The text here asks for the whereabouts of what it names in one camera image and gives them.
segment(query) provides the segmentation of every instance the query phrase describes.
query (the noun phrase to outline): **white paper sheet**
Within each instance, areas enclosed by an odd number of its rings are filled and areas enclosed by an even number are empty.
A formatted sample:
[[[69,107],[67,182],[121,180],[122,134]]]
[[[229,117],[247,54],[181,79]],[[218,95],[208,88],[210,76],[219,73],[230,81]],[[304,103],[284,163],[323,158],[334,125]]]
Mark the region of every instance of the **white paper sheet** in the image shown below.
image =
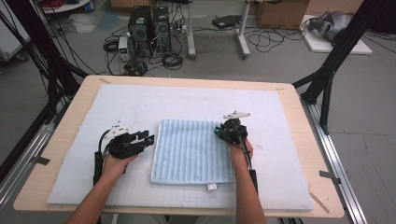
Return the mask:
[[[235,110],[254,146],[259,195],[264,209],[308,211],[313,205],[297,158],[282,105],[275,91],[243,91],[104,85],[64,158],[48,203],[79,204],[92,188],[93,153],[105,130],[121,121],[130,132],[158,134],[161,119],[224,122]],[[234,185],[172,186],[150,183],[154,146],[133,161],[106,204],[166,207],[235,207]]]

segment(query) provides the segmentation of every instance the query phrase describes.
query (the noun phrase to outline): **striped towel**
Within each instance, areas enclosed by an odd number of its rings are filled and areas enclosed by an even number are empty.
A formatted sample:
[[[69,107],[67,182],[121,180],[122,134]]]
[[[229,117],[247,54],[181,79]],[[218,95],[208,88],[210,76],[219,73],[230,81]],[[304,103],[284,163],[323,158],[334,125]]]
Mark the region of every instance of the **striped towel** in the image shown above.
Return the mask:
[[[214,121],[161,120],[151,182],[232,183],[230,151],[214,134],[219,125]]]

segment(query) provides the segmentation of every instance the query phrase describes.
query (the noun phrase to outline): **floor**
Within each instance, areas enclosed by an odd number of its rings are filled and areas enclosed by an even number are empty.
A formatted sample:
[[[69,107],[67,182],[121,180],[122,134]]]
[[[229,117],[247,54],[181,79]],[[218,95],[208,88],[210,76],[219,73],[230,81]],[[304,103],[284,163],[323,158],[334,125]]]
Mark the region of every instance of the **floor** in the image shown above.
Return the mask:
[[[69,13],[85,11],[77,9]],[[108,71],[104,63],[106,54],[102,49],[104,39],[125,26],[127,20],[118,18],[116,15],[123,15],[122,12],[111,10],[107,3],[90,15],[95,17],[96,25],[92,34],[69,33],[66,36],[80,58],[93,71],[105,71],[105,75]],[[69,14],[58,16],[64,21]],[[212,27],[212,19],[214,17],[194,18],[194,24]],[[255,26],[253,18],[249,18],[247,24]],[[153,69],[146,76],[292,83],[319,69],[328,55],[310,52],[303,40],[285,40],[267,53],[258,52],[252,44],[248,44],[251,56],[242,60],[234,33],[204,31],[195,33],[194,38],[197,49],[195,61],[187,57],[187,41],[182,35],[180,55],[185,59],[183,66],[179,70],[169,71],[169,74],[159,68]],[[371,38],[396,50],[395,41]],[[373,54],[349,55],[338,70],[332,87],[329,129],[368,223],[396,223],[396,57],[394,52],[366,38],[362,40]],[[78,64],[90,72],[82,63]],[[115,74],[122,71],[118,56],[110,69]],[[304,92],[305,88],[301,87],[297,92]],[[2,64],[0,90],[0,162],[3,162],[47,98],[32,61],[23,63],[11,60]],[[12,203],[19,189],[15,190],[1,211],[0,223],[64,223],[70,215],[15,211]],[[195,219],[174,217],[171,223],[189,224]],[[111,216],[106,215],[105,223],[110,223],[110,220]],[[269,217],[268,221],[280,223],[276,217]],[[348,223],[348,217],[305,218],[304,223]]]

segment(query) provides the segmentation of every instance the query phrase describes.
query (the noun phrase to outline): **computer tower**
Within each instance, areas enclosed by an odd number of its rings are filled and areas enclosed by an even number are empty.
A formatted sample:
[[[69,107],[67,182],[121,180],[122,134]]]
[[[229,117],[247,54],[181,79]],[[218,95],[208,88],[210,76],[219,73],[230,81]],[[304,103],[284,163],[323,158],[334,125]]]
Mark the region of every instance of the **computer tower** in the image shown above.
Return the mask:
[[[148,6],[133,7],[128,29],[131,38],[136,41],[151,41],[154,38],[154,24]]]
[[[154,21],[157,49],[169,51],[171,47],[171,34],[169,30],[168,7],[155,7],[152,12]]]
[[[149,58],[152,56],[151,48],[155,49],[154,23],[151,18],[149,6],[136,6],[132,8],[131,17],[128,22],[131,35],[134,56],[138,58]]]

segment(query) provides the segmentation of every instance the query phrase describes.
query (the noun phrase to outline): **white tag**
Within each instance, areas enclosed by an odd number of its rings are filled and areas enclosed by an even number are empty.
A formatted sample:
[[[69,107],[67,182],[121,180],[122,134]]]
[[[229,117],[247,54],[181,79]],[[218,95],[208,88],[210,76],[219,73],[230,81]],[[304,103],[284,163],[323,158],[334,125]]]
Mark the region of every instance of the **white tag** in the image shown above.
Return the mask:
[[[216,184],[207,184],[207,189],[208,190],[213,190],[213,189],[217,189],[218,186],[216,186]]]

